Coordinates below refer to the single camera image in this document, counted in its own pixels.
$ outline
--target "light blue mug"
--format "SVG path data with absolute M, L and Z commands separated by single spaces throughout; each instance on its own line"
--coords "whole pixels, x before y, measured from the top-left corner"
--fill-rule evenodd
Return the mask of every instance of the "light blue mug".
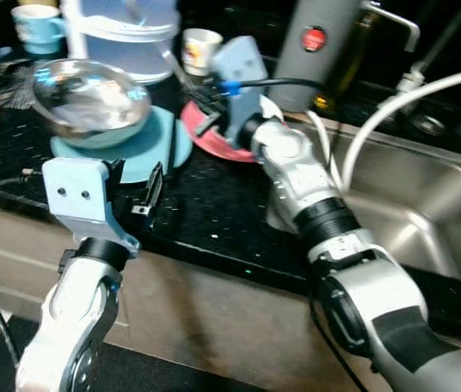
M 29 4 L 11 10 L 24 49 L 36 55 L 56 53 L 65 36 L 65 22 L 56 7 Z

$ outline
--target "gray cylinder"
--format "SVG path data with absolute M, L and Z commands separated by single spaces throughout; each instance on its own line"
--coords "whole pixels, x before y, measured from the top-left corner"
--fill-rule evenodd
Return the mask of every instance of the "gray cylinder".
M 299 0 L 286 35 L 275 78 L 323 83 L 357 18 L 361 0 Z M 270 98 L 283 110 L 305 111 L 315 96 L 311 87 L 282 85 Z

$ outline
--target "mug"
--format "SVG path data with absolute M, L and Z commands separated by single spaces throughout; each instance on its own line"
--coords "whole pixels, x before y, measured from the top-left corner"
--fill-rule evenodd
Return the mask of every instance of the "mug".
M 18 38 L 26 51 L 47 55 L 60 50 L 60 40 L 65 36 L 65 22 L 59 18 L 58 8 L 29 4 L 13 8 L 11 14 Z
M 205 76 L 208 60 L 219 49 L 223 37 L 214 31 L 187 29 L 183 32 L 183 65 L 189 74 Z

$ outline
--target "light blue plate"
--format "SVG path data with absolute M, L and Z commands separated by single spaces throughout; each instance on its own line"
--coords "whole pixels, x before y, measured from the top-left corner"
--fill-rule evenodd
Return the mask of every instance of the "light blue plate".
M 124 158 L 122 183 L 134 184 L 146 181 L 150 172 L 161 161 L 166 174 L 171 147 L 172 121 L 174 115 L 168 110 L 153 106 L 153 110 L 140 133 L 121 145 L 109 149 L 78 149 L 67 145 L 58 136 L 51 138 L 51 150 L 55 157 L 98 158 L 113 162 Z M 176 123 L 175 167 L 181 166 L 192 153 L 192 141 L 182 121 Z

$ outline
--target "white container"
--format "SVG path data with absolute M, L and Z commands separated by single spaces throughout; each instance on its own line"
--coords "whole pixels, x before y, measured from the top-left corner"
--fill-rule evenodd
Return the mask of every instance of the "white container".
M 121 68 L 142 83 L 159 82 L 172 75 L 171 67 L 154 42 L 164 42 L 171 49 L 180 23 L 179 13 L 173 7 L 175 1 L 164 2 L 166 7 L 161 3 L 145 7 L 143 14 L 147 19 L 143 25 L 122 20 L 126 10 L 107 7 L 111 4 L 109 0 L 95 0 L 96 13 L 83 15 L 82 12 L 90 13 L 93 9 L 90 1 L 70 0 L 61 7 L 67 21 L 69 58 L 96 60 Z

